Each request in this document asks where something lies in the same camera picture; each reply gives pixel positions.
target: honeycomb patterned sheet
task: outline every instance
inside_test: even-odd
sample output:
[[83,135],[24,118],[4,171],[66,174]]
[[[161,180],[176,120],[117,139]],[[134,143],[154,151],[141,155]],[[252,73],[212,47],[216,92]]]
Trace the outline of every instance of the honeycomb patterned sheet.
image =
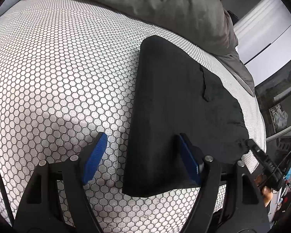
[[[198,188],[148,198],[122,194],[141,42],[159,35],[220,77],[265,151],[258,103],[211,54],[166,29],[88,0],[21,0],[0,17],[0,172],[13,215],[41,160],[67,160],[100,131],[108,145],[84,191],[104,232],[179,232]],[[258,162],[243,156],[252,172]],[[58,181],[66,223],[73,225]],[[221,186],[215,210],[222,207]],[[0,193],[0,213],[7,218]]]

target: black fabric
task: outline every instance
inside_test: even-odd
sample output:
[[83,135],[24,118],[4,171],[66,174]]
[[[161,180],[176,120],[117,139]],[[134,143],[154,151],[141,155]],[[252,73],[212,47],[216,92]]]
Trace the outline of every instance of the black fabric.
[[241,107],[219,77],[174,44],[151,36],[140,47],[123,193],[148,197],[196,187],[175,147],[179,133],[223,163],[248,152]]

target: wrinkled blanket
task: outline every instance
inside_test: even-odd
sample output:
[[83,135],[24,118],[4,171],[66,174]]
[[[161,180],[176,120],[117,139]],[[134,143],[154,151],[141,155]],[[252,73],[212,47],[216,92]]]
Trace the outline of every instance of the wrinkled blanket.
[[235,51],[237,37],[220,0],[95,0],[122,13],[173,31],[215,55],[248,93],[253,78]]

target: folded black garment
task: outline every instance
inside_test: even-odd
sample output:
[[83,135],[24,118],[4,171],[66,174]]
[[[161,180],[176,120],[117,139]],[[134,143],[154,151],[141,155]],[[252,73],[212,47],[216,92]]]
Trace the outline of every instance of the folded black garment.
[[196,187],[175,136],[222,163],[248,152],[248,131],[238,101],[218,76],[169,41],[151,36],[140,47],[123,193],[149,197]]

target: blue textured pad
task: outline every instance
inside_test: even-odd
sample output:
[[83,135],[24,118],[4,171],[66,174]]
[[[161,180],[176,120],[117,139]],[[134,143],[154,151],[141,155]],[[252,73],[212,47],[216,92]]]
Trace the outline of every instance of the blue textured pad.
[[186,168],[186,171],[188,172],[190,179],[194,180],[196,184],[201,184],[201,178],[199,175],[199,165],[194,159],[194,156],[191,153],[191,150],[185,143],[182,136],[180,137],[180,155],[183,161],[183,164]]
[[86,183],[93,179],[95,172],[97,171],[99,162],[104,154],[106,147],[107,147],[108,137],[105,133],[103,133],[98,140],[94,150],[92,151],[91,155],[89,156],[87,162],[84,165],[83,170],[83,178],[82,184],[86,185]]

